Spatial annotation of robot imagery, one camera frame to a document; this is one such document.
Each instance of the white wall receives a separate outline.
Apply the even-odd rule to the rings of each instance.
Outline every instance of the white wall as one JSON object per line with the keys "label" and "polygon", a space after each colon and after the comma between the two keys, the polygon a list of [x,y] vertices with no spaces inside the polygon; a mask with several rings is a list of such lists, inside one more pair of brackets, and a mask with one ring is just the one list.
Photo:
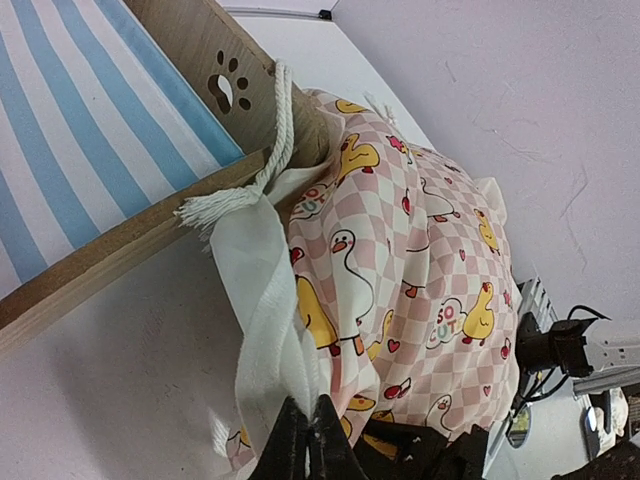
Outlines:
{"label": "white wall", "polygon": [[341,0],[431,141],[507,201],[517,279],[559,314],[640,308],[640,3]]}

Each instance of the speech bubble print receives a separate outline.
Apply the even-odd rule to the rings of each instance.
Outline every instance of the speech bubble print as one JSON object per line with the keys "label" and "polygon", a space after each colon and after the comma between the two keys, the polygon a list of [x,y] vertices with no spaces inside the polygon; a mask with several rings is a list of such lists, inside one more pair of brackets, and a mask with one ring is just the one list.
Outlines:
{"label": "speech bubble print", "polygon": [[291,212],[291,219],[306,220],[319,214],[333,193],[333,189],[333,185],[328,187],[323,183],[317,183],[312,186],[296,203],[293,212]]}
{"label": "speech bubble print", "polygon": [[462,331],[466,319],[467,314],[462,311],[460,300],[447,298],[440,305],[435,324],[427,338],[427,349],[432,350],[441,343],[449,343]]}

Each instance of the rope tassel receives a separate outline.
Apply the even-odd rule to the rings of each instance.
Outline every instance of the rope tassel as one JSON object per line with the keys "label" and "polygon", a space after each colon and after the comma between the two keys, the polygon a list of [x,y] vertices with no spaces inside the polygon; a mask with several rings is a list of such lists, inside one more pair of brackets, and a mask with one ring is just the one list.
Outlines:
{"label": "rope tassel", "polygon": [[293,111],[291,108],[291,69],[276,62],[276,141],[265,167],[258,172],[252,185],[229,188],[188,198],[174,213],[182,225],[202,230],[202,239],[208,239],[215,223],[224,215],[255,205],[265,187],[286,168],[293,154]]}

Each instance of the yellow duck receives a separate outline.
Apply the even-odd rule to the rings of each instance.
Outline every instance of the yellow duck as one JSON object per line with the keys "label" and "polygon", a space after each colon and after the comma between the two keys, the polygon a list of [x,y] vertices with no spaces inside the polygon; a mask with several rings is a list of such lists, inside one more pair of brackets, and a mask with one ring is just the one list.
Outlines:
{"label": "yellow duck", "polygon": [[244,426],[240,430],[240,441],[246,447],[251,448],[251,441],[249,440],[249,434],[247,433],[247,430],[244,428]]}
{"label": "yellow duck", "polygon": [[[366,412],[375,406],[375,400],[363,397],[362,395],[355,395],[351,400],[349,400],[347,410],[353,410],[354,412]],[[349,437],[351,437],[351,432],[353,431],[353,425],[351,425],[351,422],[347,417],[342,417],[340,419],[340,425],[342,425],[342,430],[344,430],[344,434],[347,436],[347,439],[349,439]]]}
{"label": "yellow duck", "polygon": [[340,154],[340,173],[336,179],[338,185],[354,170],[362,169],[364,173],[373,173],[373,167],[380,164],[380,155],[372,145],[363,143],[355,146],[359,138],[359,134],[352,133],[340,147],[342,153]]}
{"label": "yellow duck", "polygon": [[465,338],[462,343],[471,344],[473,340],[480,340],[480,346],[484,345],[485,339],[493,332],[495,318],[493,310],[488,308],[493,299],[493,285],[491,282],[484,282],[476,304],[469,311],[467,319],[462,327]]}
{"label": "yellow duck", "polygon": [[379,410],[377,412],[373,412],[373,415],[371,415],[371,420],[396,423],[396,419],[393,417],[393,412],[391,410]]}
{"label": "yellow duck", "polygon": [[367,109],[361,107],[356,103],[351,103],[346,100],[336,100],[336,108],[340,113],[362,113],[366,112]]}
{"label": "yellow duck", "polygon": [[500,255],[500,250],[498,249],[498,240],[493,234],[491,225],[489,225],[489,219],[483,212],[481,212],[477,208],[473,209],[473,213],[475,213],[478,220],[480,220],[478,230],[480,230],[480,236],[484,240],[484,243],[487,244],[487,246],[491,250],[491,253],[497,253],[498,255]]}
{"label": "yellow duck", "polygon": [[391,326],[391,320],[393,319],[393,310],[389,310],[387,314],[384,316],[384,321],[382,322],[382,338],[378,342],[377,340],[371,344],[369,348],[367,348],[367,355],[369,355],[369,359],[373,362],[375,358],[380,353],[382,349],[382,345],[384,344],[385,338],[387,338],[387,332],[389,331],[389,327]]}
{"label": "yellow duck", "polygon": [[331,355],[340,353],[338,334],[336,329],[324,313],[311,282],[304,277],[298,277],[298,309],[304,326],[311,332],[316,342],[316,348],[329,347]]}

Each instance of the pink checkered fabric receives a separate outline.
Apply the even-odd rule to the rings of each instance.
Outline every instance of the pink checkered fabric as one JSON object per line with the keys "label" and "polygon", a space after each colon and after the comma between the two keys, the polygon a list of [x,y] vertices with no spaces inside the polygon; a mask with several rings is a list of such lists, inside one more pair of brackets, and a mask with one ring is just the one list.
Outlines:
{"label": "pink checkered fabric", "polygon": [[311,95],[345,121],[340,151],[289,222],[320,390],[351,444],[372,415],[451,441],[489,428],[518,382],[510,250],[496,213],[453,161],[408,145],[374,112]]}

